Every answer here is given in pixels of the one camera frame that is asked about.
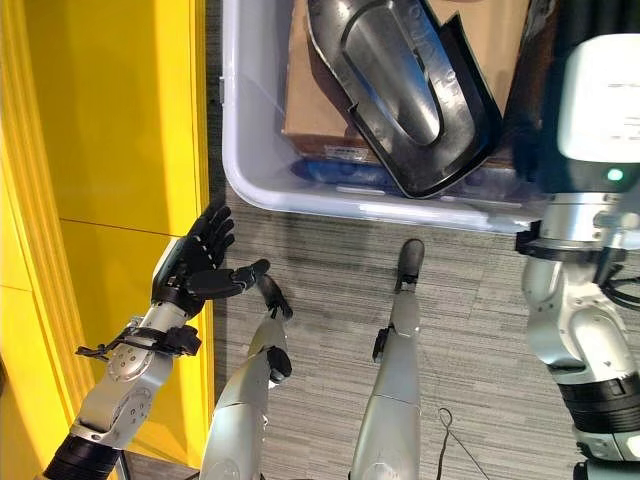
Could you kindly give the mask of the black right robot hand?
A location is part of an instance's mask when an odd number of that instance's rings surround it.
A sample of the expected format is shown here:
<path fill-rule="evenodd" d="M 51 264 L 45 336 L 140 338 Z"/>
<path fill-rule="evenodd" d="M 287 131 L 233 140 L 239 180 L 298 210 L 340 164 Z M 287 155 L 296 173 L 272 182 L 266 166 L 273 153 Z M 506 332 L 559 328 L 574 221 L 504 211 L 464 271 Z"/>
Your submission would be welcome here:
<path fill-rule="evenodd" d="M 548 194 L 639 180 L 639 4 L 532 1 L 512 85 L 512 161 Z"/>

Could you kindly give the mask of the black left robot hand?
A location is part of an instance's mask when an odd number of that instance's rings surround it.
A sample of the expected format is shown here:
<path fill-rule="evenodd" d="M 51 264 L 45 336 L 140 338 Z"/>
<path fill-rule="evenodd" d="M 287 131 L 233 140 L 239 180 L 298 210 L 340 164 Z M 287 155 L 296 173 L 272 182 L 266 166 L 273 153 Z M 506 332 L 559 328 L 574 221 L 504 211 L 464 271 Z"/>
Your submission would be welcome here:
<path fill-rule="evenodd" d="M 206 301 L 229 298 L 253 287 L 270 268 L 266 259 L 248 266 L 222 266 L 235 237 L 228 206 L 209 205 L 188 233 L 168 249 L 153 274 L 151 302 L 171 303 L 188 317 L 198 314 Z"/>

